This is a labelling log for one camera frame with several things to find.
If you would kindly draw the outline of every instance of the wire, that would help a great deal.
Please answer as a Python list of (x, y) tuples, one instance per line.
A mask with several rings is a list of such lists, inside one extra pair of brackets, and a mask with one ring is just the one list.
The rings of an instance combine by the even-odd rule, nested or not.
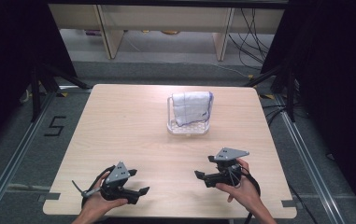
[(296, 195), (297, 199), (300, 201), (301, 205), (306, 209), (306, 211), (308, 212), (309, 216), (312, 218), (312, 221), (316, 224), (318, 224), (317, 219), (315, 219), (315, 217), (312, 215), (312, 213), (309, 211), (309, 209), (306, 207), (306, 204), (303, 202), (303, 200), (301, 199), (301, 197), (299, 196), (299, 194), (296, 192), (296, 190), (294, 190), (294, 188), (292, 187), (292, 185), (288, 182), (288, 186), (289, 188), (293, 191), (294, 195)]
[[(249, 30), (248, 33), (247, 33), (247, 36), (245, 37), (245, 39), (243, 39), (243, 41), (244, 41), (248, 46), (250, 46), (250, 47), (252, 47), (252, 48), (254, 48), (254, 49), (257, 49), (257, 50), (260, 52), (260, 54), (262, 55), (262, 58), (263, 58), (263, 60), (264, 60), (264, 59), (265, 59), (265, 55), (264, 55), (264, 54), (267, 53), (267, 52), (264, 51), (264, 50), (262, 50), (262, 48), (261, 48), (260, 45), (264, 46), (266, 49), (269, 49), (269, 48), (268, 48), (268, 47), (259, 39), (259, 37), (257, 36), (256, 21), (255, 21), (256, 9), (255, 9), (255, 8), (252, 9), (252, 20), (251, 20), (251, 22), (250, 22), (250, 25), (249, 25), (249, 22), (248, 22), (248, 20), (247, 20), (247, 18), (246, 18), (246, 16), (245, 16), (245, 13), (244, 13), (243, 8), (241, 8), (241, 14), (242, 14), (242, 17), (244, 18), (245, 23), (247, 24), (248, 30)], [(257, 45), (257, 48), (253, 47), (252, 45), (250, 45), (250, 44), (248, 44), (248, 43), (246, 42), (246, 39), (247, 39), (247, 37), (248, 37), (249, 34), (251, 34), (253, 40), (255, 41), (255, 43), (256, 43), (256, 45)]]

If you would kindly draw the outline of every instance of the human hand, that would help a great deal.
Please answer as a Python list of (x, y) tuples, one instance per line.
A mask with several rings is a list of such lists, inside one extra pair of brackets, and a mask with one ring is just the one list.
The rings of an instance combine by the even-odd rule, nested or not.
[[(244, 174), (249, 174), (249, 165), (247, 162), (236, 159), (237, 162), (244, 168), (242, 169)], [(253, 184), (243, 175), (241, 176), (241, 182), (238, 187), (218, 183), (216, 188), (229, 193), (227, 202), (230, 203), (233, 199), (236, 199), (242, 204), (250, 213), (259, 219), (260, 223), (276, 223), (269, 213), (268, 209), (264, 206), (259, 193)]]
[[(101, 186), (102, 181), (107, 178), (109, 172), (106, 172), (99, 178), (96, 184), (93, 186), (94, 189), (97, 189)], [(95, 192), (88, 198), (87, 202), (81, 209), (80, 214), (73, 221), (73, 224), (87, 224), (94, 223), (100, 217), (104, 216), (106, 212), (115, 207), (120, 207), (128, 203), (127, 199), (116, 199), (113, 201), (105, 200), (101, 192)]]

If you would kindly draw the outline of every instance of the folded towel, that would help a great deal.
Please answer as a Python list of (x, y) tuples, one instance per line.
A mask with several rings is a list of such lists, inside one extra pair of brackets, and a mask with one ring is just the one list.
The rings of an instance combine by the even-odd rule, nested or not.
[(210, 118), (213, 94), (210, 91), (190, 91), (172, 94), (175, 121), (180, 127)]

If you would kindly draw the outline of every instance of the black cable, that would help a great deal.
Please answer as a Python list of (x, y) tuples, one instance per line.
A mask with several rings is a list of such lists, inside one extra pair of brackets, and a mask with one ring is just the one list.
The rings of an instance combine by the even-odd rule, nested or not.
[(288, 182), (288, 186), (289, 188), (293, 191), (294, 195), (296, 195), (297, 199), (300, 201), (300, 203), (302, 204), (302, 206), (306, 209), (306, 211), (308, 212), (309, 216), (312, 218), (312, 221), (315, 224), (318, 224), (317, 219), (315, 219), (315, 217), (312, 215), (312, 213), (309, 211), (309, 209), (306, 207), (306, 204), (303, 202), (303, 200), (301, 199), (301, 197), (299, 196), (299, 194), (296, 192), (296, 190), (294, 190), (294, 188), (292, 187), (292, 185)]
[(257, 48), (255, 48), (255, 47), (253, 47), (253, 46), (251, 46), (252, 48), (254, 48), (254, 49), (257, 49), (259, 52), (260, 52), (260, 54), (262, 55), (262, 58), (263, 58), (263, 60), (264, 60), (264, 58), (265, 58), (265, 55), (264, 55), (264, 51), (262, 50), (262, 48), (260, 47), (260, 45), (259, 45), (259, 43), (261, 44), (261, 45), (263, 45), (264, 47), (265, 47), (265, 44), (263, 44), (263, 42), (259, 39), (259, 37), (257, 36), (257, 31), (256, 31), (256, 22), (255, 22), (255, 15), (256, 15), (256, 9), (255, 8), (253, 8), (252, 9), (252, 21), (251, 21), (251, 23), (250, 23), (250, 25), (249, 25), (249, 22), (248, 22), (248, 20), (247, 20), (247, 18), (246, 18), (246, 16), (245, 16), (245, 13), (244, 13), (244, 10), (241, 8), (241, 14), (242, 14), (242, 17), (244, 18), (244, 20), (245, 20), (245, 23), (247, 24), (247, 26), (248, 26), (248, 34), (251, 34), (251, 36), (252, 36), (252, 38), (254, 39), (254, 41), (255, 41), (255, 43), (256, 43), (256, 45), (257, 45)]
[(235, 44), (235, 46), (242, 52), (248, 54), (248, 56), (250, 56), (250, 58), (256, 60), (258, 63), (263, 63), (263, 60), (262, 59), (259, 59), (258, 57), (256, 57), (254, 54), (250, 53), (249, 51), (247, 51), (246, 49), (243, 49), (242, 48), (242, 45), (244, 43), (242, 43), (241, 45), (238, 45), (235, 40), (233, 39), (233, 37), (231, 35), (229, 35), (230, 39), (233, 41), (233, 43)]
[(287, 106), (284, 106), (283, 108), (280, 108), (276, 111), (276, 113), (267, 121), (268, 126), (271, 126), (271, 123), (273, 122), (274, 118), (282, 111), (286, 110)]

